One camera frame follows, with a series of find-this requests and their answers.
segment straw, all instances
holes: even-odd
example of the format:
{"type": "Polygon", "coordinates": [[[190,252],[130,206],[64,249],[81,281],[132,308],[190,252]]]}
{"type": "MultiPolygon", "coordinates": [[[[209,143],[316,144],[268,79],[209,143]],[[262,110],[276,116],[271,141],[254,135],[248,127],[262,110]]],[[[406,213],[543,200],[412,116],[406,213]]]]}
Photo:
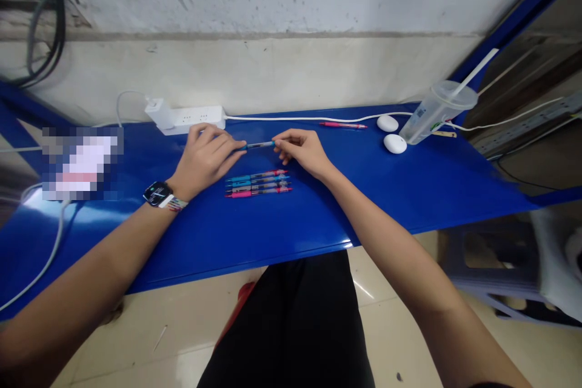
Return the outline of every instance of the straw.
{"type": "Polygon", "coordinates": [[[487,63],[497,54],[497,52],[499,52],[498,48],[492,48],[491,51],[487,54],[487,56],[485,56],[483,60],[479,62],[479,65],[477,65],[475,69],[471,71],[471,73],[466,77],[466,79],[463,82],[461,82],[461,84],[457,87],[457,89],[455,89],[452,92],[450,96],[454,97],[457,94],[459,94],[459,92],[461,92],[461,90],[465,88],[465,86],[467,86],[467,84],[471,82],[471,80],[473,80],[477,73],[479,73],[483,69],[483,67],[487,65],[487,63]]]}

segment hand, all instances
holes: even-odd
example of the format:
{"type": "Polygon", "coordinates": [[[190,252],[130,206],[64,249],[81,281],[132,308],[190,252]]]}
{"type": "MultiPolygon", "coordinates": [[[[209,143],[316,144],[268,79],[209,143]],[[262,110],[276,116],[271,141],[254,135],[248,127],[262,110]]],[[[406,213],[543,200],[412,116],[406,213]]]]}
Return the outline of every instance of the hand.
{"type": "Polygon", "coordinates": [[[167,180],[174,195],[183,201],[192,200],[230,170],[246,150],[231,153],[245,144],[213,124],[193,125],[176,172],[167,180]]]}
{"type": "Polygon", "coordinates": [[[273,137],[275,152],[280,153],[283,165],[287,165],[292,158],[297,159],[315,178],[321,179],[334,171],[327,157],[319,137],[314,130],[289,129],[273,137]]]}

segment floor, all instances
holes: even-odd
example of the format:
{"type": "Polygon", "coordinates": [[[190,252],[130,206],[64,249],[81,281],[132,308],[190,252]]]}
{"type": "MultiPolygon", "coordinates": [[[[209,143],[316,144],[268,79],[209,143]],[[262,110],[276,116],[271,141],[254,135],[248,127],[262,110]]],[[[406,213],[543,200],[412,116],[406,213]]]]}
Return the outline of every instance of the floor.
{"type": "MultiPolygon", "coordinates": [[[[436,235],[416,235],[434,257],[436,235]]],[[[441,387],[423,337],[404,304],[362,247],[349,249],[348,254],[376,386],[441,387]]],[[[95,331],[53,387],[194,388],[239,288],[263,271],[128,296],[120,319],[95,331]]],[[[503,321],[479,301],[466,298],[533,386],[580,386],[582,332],[503,321]]]]}

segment power strip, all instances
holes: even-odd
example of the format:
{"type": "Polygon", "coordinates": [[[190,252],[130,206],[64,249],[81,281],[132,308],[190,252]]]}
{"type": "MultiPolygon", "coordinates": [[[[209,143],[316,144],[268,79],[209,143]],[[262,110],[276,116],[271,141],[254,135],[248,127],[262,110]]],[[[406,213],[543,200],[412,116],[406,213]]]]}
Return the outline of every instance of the power strip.
{"type": "Polygon", "coordinates": [[[207,122],[224,129],[226,115],[222,106],[171,109],[164,99],[149,99],[145,113],[164,135],[185,135],[190,127],[207,122]]]}
{"type": "Polygon", "coordinates": [[[479,153],[486,157],[493,156],[494,151],[499,149],[505,143],[512,139],[541,126],[542,124],[553,120],[564,114],[576,114],[582,110],[582,92],[574,94],[547,106],[545,109],[524,118],[521,122],[512,127],[502,130],[494,135],[486,136],[481,141],[477,141],[473,146],[479,153]]]}

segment leg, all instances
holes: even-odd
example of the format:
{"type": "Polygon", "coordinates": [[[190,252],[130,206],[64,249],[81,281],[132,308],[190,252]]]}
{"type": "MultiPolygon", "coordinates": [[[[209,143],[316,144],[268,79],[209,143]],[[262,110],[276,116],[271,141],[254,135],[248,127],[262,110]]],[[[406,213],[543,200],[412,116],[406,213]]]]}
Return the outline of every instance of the leg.
{"type": "Polygon", "coordinates": [[[199,387],[373,387],[347,252],[270,266],[199,387]]]}

